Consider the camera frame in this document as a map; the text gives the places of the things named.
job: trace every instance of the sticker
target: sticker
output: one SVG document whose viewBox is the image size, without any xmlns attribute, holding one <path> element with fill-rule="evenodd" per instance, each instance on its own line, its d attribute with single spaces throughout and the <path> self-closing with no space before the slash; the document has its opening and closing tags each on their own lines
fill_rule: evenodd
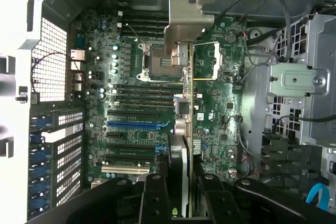
<svg viewBox="0 0 336 224">
<path fill-rule="evenodd" d="M 204 120 L 204 113 L 197 113 L 197 120 L 203 121 Z"/>
<path fill-rule="evenodd" d="M 176 207 L 173 209 L 173 215 L 177 215 L 177 208 Z"/>
</svg>

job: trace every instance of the screw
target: screw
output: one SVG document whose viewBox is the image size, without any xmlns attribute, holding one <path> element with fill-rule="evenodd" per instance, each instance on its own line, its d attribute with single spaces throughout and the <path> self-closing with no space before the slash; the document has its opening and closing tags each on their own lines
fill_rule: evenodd
<svg viewBox="0 0 336 224">
<path fill-rule="evenodd" d="M 243 179 L 243 180 L 241 181 L 241 183 L 242 183 L 243 185 L 245 185 L 245 186 L 249 186 L 249 185 L 251 184 L 250 181 L 245 180 L 245 179 Z"/>
<path fill-rule="evenodd" d="M 117 183 L 117 185 L 118 186 L 123 186 L 123 185 L 125 185 L 127 183 L 127 181 L 126 180 L 121 180 L 121 181 L 119 181 L 118 183 Z"/>
<path fill-rule="evenodd" d="M 314 79 L 313 82 L 315 85 L 318 85 L 318 86 L 322 84 L 322 80 L 320 78 Z"/>
<path fill-rule="evenodd" d="M 214 179 L 214 176 L 211 175 L 211 174 L 207 174 L 207 175 L 205 175 L 205 178 L 206 178 L 206 179 Z"/>
</svg>

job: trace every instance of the green circuit board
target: green circuit board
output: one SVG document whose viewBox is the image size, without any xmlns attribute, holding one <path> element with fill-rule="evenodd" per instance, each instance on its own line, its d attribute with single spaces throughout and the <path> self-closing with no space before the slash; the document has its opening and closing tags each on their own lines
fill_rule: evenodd
<svg viewBox="0 0 336 224">
<path fill-rule="evenodd" d="M 163 29 L 169 23 L 167 13 L 132 12 L 128 16 L 124 14 L 124 22 L 127 18 L 139 36 L 151 41 L 152 49 L 160 52 Z M 166 75 L 162 73 L 163 68 L 158 68 L 150 73 L 153 82 L 140 81 L 137 76 L 143 69 L 144 59 L 139 47 L 141 41 L 131 31 L 118 28 L 120 17 L 115 12 L 86 10 L 80 20 L 82 28 L 76 39 L 83 41 L 81 47 L 87 50 L 84 73 L 86 177 L 122 176 L 135 181 L 138 174 L 107 174 L 102 172 L 102 165 L 108 162 L 155 172 L 155 156 L 166 153 L 167 133 L 174 132 L 174 98 L 183 90 L 181 73 L 174 70 Z M 229 119 L 240 114 L 242 86 L 239 78 L 244 73 L 244 44 L 239 33 L 244 29 L 245 24 L 223 18 L 214 27 L 206 29 L 194 43 L 217 41 L 219 44 L 221 66 L 217 79 L 194 82 L 194 93 L 197 94 L 194 139 L 201 141 L 204 170 L 221 174 L 228 181 L 233 181 L 227 173 L 228 168 L 234 168 L 239 162 L 236 124 Z M 236 38 L 229 37 L 228 43 L 225 37 L 231 32 Z M 195 47 L 194 78 L 212 77 L 216 63 L 214 53 L 214 44 Z M 149 61 L 145 65 L 152 68 L 157 64 L 161 67 L 170 65 L 167 58 Z M 114 127 L 113 123 L 137 123 L 140 126 L 123 128 Z"/>
</svg>

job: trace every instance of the yellow wire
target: yellow wire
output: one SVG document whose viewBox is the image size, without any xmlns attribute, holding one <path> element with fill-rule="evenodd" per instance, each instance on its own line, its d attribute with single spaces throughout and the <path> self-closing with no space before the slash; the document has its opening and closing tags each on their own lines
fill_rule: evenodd
<svg viewBox="0 0 336 224">
<path fill-rule="evenodd" d="M 194 78 L 194 81 L 213 81 L 212 78 Z"/>
</svg>

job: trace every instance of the motherboard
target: motherboard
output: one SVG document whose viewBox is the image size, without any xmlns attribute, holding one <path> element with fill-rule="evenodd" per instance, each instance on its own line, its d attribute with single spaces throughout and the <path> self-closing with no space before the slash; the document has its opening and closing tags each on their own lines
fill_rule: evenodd
<svg viewBox="0 0 336 224">
<path fill-rule="evenodd" d="M 135 182 L 155 172 L 155 157 L 167 153 L 168 134 L 178 134 L 181 115 L 189 113 L 186 89 L 193 91 L 193 154 L 201 156 L 205 172 L 233 182 L 228 170 L 241 160 L 236 118 L 245 23 L 225 17 L 204 29 L 193 42 L 194 68 L 186 70 L 172 68 L 163 50 L 168 13 L 89 9 L 80 21 L 76 48 L 86 50 L 86 69 L 77 77 L 85 80 L 88 182 Z M 186 87 L 190 71 L 193 81 Z"/>
</svg>

